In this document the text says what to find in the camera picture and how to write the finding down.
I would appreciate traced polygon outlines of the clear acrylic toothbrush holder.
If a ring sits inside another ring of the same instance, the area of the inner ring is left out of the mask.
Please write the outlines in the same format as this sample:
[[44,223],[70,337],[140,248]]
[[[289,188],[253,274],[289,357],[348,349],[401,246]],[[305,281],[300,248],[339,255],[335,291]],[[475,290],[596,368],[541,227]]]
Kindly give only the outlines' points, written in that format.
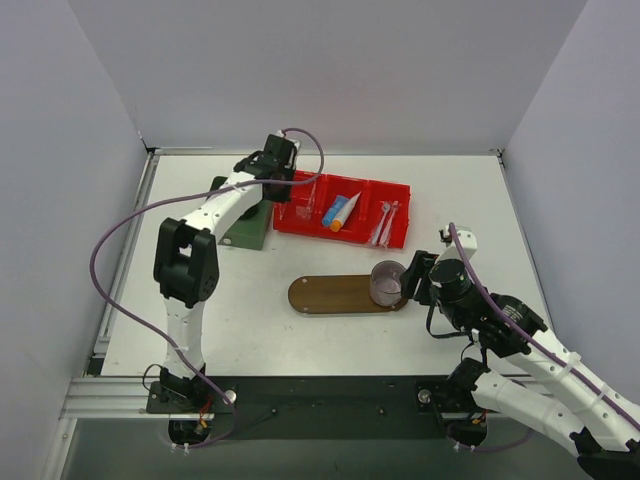
[[277,219],[292,223],[310,222],[315,207],[317,189],[317,180],[293,186],[290,201],[277,205]]

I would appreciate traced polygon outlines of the lilac mug black handle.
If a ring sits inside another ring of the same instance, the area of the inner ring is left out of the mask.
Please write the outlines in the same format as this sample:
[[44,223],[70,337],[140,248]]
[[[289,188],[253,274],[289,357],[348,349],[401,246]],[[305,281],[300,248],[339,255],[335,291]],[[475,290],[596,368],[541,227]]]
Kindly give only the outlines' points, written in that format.
[[401,275],[406,271],[399,262],[385,260],[376,264],[369,277],[371,300],[382,307],[396,305],[402,298]]

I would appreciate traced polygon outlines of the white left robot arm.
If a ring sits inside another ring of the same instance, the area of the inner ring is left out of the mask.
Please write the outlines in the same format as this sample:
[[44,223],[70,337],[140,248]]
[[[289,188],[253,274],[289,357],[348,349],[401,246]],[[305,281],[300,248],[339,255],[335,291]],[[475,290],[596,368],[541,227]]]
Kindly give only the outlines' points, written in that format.
[[201,379],[205,303],[219,279],[218,242],[248,210],[264,200],[290,200],[300,143],[283,133],[267,137],[262,149],[240,160],[204,203],[159,227],[153,278],[166,308],[169,337],[160,370],[158,397],[183,411],[203,407],[211,389]]

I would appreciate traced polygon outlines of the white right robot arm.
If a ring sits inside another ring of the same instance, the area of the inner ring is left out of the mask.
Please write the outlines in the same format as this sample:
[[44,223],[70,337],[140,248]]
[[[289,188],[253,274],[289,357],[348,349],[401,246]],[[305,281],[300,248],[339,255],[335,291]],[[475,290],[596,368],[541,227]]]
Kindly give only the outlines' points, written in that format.
[[482,353],[530,375],[548,395],[532,392],[464,358],[449,380],[475,404],[499,412],[553,440],[593,479],[639,476],[639,407],[600,379],[567,349],[545,321],[519,299],[490,293],[458,258],[417,251],[400,277],[403,297],[440,313],[446,338],[466,337]]

